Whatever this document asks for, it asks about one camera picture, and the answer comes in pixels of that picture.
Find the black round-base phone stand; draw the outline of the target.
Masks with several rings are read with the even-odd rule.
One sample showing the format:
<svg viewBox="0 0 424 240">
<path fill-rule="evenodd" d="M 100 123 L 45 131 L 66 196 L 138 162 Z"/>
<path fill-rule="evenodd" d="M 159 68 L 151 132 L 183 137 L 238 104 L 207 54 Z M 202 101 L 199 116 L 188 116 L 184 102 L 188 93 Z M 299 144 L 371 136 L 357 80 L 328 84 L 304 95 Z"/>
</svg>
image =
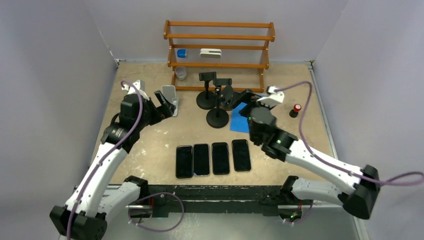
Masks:
<svg viewBox="0 0 424 240">
<path fill-rule="evenodd" d="M 217 78 L 217 73 L 200 72 L 198 74 L 199 81 L 204 82 L 204 91 L 200 92 L 196 97 L 196 104 L 203 110 L 211 110 L 216 106 L 217 95 L 209 90 L 209 83 Z"/>
</svg>

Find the black smartphone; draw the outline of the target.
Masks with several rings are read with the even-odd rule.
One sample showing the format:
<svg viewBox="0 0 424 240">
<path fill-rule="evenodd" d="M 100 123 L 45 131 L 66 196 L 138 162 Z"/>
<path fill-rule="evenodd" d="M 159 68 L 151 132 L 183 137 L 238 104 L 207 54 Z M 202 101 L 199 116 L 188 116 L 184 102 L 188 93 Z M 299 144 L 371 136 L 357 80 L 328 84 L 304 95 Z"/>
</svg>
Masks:
<svg viewBox="0 0 424 240">
<path fill-rule="evenodd" d="M 193 147 L 182 145 L 176 148 L 175 176 L 178 179 L 193 176 Z"/>
</svg>

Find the black phone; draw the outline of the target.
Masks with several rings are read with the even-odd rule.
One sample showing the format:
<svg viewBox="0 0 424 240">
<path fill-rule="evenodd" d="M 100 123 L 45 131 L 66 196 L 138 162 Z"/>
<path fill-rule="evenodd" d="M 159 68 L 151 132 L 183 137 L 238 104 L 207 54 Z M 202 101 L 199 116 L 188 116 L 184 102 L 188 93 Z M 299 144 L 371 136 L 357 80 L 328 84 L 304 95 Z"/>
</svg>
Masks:
<svg viewBox="0 0 424 240">
<path fill-rule="evenodd" d="M 234 170 L 248 172 L 252 169 L 249 144 L 246 139 L 235 139 L 231 142 Z"/>
<path fill-rule="evenodd" d="M 193 173 L 195 176 L 210 174 L 209 145 L 206 143 L 193 146 Z"/>
<path fill-rule="evenodd" d="M 214 175 L 230 173 L 229 150 L 226 142 L 212 144 L 212 172 Z"/>
</svg>

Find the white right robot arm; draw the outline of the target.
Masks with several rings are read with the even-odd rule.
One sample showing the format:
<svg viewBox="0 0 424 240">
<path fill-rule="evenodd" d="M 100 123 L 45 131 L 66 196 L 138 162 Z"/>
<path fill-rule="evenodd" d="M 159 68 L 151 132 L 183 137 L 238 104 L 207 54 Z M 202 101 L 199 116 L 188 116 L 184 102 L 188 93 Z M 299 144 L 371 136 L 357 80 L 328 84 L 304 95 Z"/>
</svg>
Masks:
<svg viewBox="0 0 424 240">
<path fill-rule="evenodd" d="M 280 196 L 288 204 L 296 200 L 317 200 L 341 206 L 352 216 L 368 220 L 371 217 L 381 186 L 378 170 L 370 165 L 361 168 L 344 163 L 323 152 L 315 151 L 294 134 L 277 127 L 271 110 L 283 103 L 285 95 L 276 86 L 270 86 L 265 96 L 250 89 L 237 92 L 225 87 L 223 105 L 228 109 L 240 103 L 239 111 L 247 119 L 250 141 L 270 158 L 278 159 L 306 169 L 321 178 L 311 181 L 290 176 L 284 183 Z"/>
</svg>

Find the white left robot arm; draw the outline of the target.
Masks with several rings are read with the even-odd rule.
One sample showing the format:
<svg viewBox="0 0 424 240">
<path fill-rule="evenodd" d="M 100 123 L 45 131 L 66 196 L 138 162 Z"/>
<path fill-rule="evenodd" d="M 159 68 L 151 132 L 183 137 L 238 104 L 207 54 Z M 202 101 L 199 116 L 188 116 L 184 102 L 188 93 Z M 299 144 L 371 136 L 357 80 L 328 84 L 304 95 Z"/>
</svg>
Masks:
<svg viewBox="0 0 424 240">
<path fill-rule="evenodd" d="M 118 166 L 128 156 L 146 126 L 172 117 L 176 107 L 161 91 L 156 107 L 142 90 L 130 90 L 120 103 L 120 111 L 104 130 L 96 157 L 86 175 L 64 206 L 54 206 L 49 217 L 60 235 L 74 240 L 100 240 L 108 224 L 126 205 L 149 199 L 148 182 L 129 176 L 117 192 L 104 193 Z"/>
</svg>

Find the white folding phone stand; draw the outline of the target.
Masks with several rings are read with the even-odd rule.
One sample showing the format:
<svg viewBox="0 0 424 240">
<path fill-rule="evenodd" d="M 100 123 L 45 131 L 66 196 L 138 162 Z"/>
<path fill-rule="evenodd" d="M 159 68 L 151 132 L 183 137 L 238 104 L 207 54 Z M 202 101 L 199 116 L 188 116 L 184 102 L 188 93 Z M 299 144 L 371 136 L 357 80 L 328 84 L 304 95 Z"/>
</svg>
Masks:
<svg viewBox="0 0 424 240">
<path fill-rule="evenodd" d="M 179 109 L 179 99 L 177 98 L 176 87 L 174 85 L 163 85 L 161 90 L 166 100 L 175 106 L 172 116 L 176 117 Z"/>
</svg>

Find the blue rectangular mat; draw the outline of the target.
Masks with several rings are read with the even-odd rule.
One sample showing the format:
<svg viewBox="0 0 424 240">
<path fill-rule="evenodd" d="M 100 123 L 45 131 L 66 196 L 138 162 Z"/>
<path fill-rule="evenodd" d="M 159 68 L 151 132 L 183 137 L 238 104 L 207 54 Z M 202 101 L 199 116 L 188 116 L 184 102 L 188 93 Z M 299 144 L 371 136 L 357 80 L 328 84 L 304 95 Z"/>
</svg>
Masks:
<svg viewBox="0 0 424 240">
<path fill-rule="evenodd" d="M 246 103 L 240 103 L 236 108 L 232 109 L 230 127 L 229 129 L 233 132 L 248 133 L 248 116 L 243 116 L 243 108 Z"/>
</svg>

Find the clear plastic cup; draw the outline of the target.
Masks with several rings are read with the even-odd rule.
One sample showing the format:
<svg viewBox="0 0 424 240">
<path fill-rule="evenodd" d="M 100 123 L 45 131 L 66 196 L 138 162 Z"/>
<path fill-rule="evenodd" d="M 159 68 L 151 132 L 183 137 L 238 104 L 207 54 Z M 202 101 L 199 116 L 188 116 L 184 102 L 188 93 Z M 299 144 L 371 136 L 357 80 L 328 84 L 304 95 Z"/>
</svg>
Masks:
<svg viewBox="0 0 424 240">
<path fill-rule="evenodd" d="M 187 76 L 187 69 L 184 66 L 177 66 L 174 69 L 174 73 L 177 79 L 184 80 Z"/>
</svg>

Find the red capped black bottle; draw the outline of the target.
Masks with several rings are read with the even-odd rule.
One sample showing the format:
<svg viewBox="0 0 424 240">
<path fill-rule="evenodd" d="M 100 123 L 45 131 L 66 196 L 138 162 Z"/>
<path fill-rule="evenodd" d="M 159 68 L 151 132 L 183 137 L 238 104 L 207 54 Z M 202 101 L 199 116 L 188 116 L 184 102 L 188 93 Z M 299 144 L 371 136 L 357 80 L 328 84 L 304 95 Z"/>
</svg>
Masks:
<svg viewBox="0 0 424 240">
<path fill-rule="evenodd" d="M 296 118 L 299 115 L 299 112 L 301 111 L 301 109 L 302 109 L 302 106 L 300 104 L 298 103 L 295 104 L 293 108 L 290 110 L 289 116 L 291 118 Z"/>
</svg>

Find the blue small box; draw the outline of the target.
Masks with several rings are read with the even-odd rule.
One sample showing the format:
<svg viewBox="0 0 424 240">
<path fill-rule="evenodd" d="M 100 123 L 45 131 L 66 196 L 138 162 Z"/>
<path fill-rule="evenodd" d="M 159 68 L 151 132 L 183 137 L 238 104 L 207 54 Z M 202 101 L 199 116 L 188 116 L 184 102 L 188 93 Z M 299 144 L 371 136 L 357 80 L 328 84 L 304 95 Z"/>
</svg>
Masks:
<svg viewBox="0 0 424 240">
<path fill-rule="evenodd" d="M 184 48 L 182 49 L 177 49 L 176 50 L 176 57 L 177 58 L 181 58 L 181 59 L 185 59 L 188 57 L 188 51 Z"/>
</svg>

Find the orange wooden shelf rack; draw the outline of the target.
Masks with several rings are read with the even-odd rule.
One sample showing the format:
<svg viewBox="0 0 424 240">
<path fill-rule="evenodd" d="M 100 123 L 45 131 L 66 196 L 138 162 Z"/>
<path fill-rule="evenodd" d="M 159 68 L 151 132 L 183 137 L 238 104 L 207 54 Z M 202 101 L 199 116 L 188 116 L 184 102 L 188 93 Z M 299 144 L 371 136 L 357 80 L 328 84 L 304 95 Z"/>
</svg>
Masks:
<svg viewBox="0 0 424 240">
<path fill-rule="evenodd" d="M 269 45 L 276 39 L 273 22 L 211 22 L 166 20 L 163 38 L 168 41 L 167 65 L 171 84 L 178 91 L 201 91 L 200 86 L 178 86 L 177 68 L 256 69 L 265 89 L 264 71 L 270 67 Z"/>
</svg>

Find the white rectangular device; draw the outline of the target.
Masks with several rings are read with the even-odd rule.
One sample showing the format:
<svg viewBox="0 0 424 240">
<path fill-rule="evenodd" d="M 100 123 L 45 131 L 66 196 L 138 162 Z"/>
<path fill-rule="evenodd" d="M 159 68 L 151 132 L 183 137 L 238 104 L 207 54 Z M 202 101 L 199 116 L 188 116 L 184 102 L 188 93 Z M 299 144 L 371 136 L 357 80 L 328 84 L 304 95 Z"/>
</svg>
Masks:
<svg viewBox="0 0 424 240">
<path fill-rule="evenodd" d="M 199 51 L 201 58 L 218 58 L 222 57 L 222 50 L 218 48 L 201 48 Z"/>
</svg>

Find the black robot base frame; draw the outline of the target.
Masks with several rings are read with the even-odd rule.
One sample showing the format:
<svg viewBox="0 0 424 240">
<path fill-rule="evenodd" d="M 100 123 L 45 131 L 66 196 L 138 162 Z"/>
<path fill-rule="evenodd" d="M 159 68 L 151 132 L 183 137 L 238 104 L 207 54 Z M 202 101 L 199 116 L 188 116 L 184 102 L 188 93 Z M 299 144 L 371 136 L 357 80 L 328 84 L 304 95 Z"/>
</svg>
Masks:
<svg viewBox="0 0 424 240">
<path fill-rule="evenodd" d="M 284 209 L 309 207 L 311 199 L 299 200 L 281 185 L 165 185 L 150 184 L 130 204 L 152 209 L 154 218 L 170 213 L 260 214 L 277 217 Z"/>
</svg>

